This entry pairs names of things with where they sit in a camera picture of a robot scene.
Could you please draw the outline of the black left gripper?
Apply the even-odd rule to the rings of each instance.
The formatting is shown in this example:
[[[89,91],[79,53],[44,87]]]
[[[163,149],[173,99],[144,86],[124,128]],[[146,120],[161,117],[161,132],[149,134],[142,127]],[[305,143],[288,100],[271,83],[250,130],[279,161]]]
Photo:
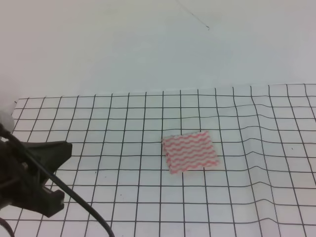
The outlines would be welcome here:
[[[25,180],[30,161],[22,144],[51,174],[72,156],[73,145],[66,141],[21,143],[17,139],[0,143],[0,208],[11,205],[51,217],[64,208],[65,193]]]

